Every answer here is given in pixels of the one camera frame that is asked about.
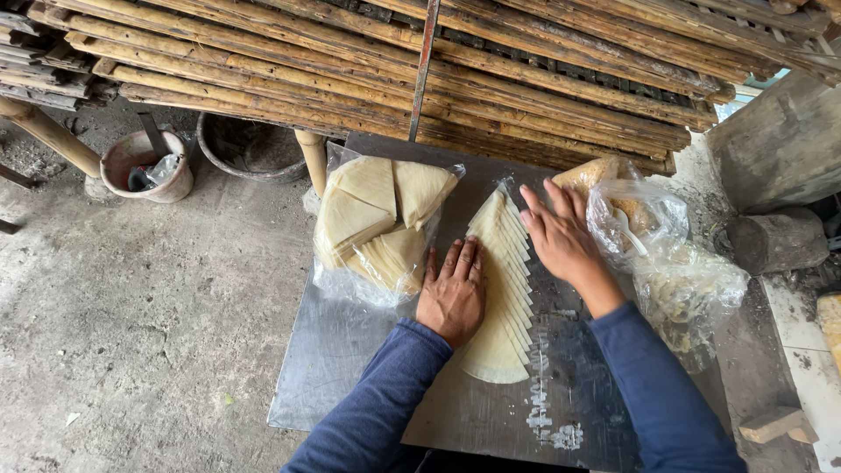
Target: navy blue long-sleeve shirt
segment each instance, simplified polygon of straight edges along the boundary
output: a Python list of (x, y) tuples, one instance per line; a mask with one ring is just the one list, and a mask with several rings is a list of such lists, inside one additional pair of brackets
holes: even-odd
[[(628, 302), (590, 322), (631, 415), (649, 473), (747, 472), (680, 362)], [(358, 384), (318, 423), (282, 472), (381, 471), (452, 350), (401, 319)]]

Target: tree stump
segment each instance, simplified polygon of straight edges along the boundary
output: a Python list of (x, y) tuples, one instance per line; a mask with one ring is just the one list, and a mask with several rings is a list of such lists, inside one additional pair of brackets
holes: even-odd
[(803, 207), (738, 217), (727, 237), (736, 263), (751, 274), (810, 268), (829, 256), (821, 219)]

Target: white plastic spoon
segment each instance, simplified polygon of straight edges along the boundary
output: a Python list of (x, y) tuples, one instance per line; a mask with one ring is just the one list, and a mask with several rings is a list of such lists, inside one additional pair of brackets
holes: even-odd
[(613, 208), (613, 218), (615, 218), (619, 222), (619, 231), (622, 232), (622, 235), (626, 236), (628, 240), (631, 240), (633, 246), (637, 248), (639, 254), (645, 256), (648, 254), (648, 250), (645, 249), (643, 242), (639, 241), (636, 235), (631, 232), (631, 229), (628, 227), (628, 216), (622, 209), (617, 209), (616, 207)]

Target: metal table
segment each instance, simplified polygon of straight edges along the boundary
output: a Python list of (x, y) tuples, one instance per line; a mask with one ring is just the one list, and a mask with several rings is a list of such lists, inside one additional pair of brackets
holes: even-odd
[[(447, 167), (463, 163), (467, 174), (444, 204), (436, 247), (446, 254), (495, 189), (513, 176), (517, 185), (542, 189), (547, 169), (351, 133), (346, 146), (373, 156)], [(519, 208), (525, 202), (517, 192)], [(537, 261), (532, 275), (536, 341), (526, 368), (532, 377), (514, 385), (473, 378), (449, 363), (437, 376), (406, 429), (404, 444), (490, 454), (516, 460), (592, 470), (639, 470), (637, 437), (601, 351), (583, 320), (590, 315), (569, 284)], [(349, 300), (326, 299), (304, 287), (278, 387), (268, 415), (272, 427), (309, 431), (356, 384), (362, 369), (401, 316), (414, 317), (413, 303), (384, 310)], [(575, 428), (582, 437), (578, 448)]]

